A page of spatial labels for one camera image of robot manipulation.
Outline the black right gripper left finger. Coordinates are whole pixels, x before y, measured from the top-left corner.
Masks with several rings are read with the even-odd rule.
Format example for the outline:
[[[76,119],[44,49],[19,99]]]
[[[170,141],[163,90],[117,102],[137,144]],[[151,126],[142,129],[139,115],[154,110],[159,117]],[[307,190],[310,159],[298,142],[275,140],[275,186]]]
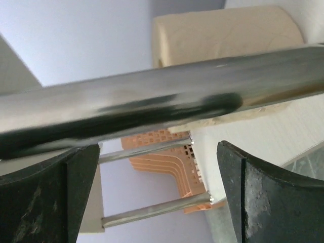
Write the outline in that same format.
[[[76,242],[100,147],[71,149],[1,176],[1,242]]]

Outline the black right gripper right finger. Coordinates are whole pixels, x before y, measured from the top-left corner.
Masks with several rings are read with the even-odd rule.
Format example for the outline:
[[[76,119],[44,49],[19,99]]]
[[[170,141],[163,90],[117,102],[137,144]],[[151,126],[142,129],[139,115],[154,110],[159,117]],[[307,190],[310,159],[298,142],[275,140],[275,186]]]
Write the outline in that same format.
[[[238,242],[323,242],[323,181],[221,141],[217,161]]]

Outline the beige paper towel roll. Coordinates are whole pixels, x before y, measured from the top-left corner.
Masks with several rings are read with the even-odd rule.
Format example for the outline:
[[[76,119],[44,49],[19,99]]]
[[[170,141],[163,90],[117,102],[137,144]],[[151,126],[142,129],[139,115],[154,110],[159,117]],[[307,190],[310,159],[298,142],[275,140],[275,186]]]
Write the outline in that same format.
[[[304,44],[290,15],[278,6],[169,14],[152,23],[155,68],[275,51]]]

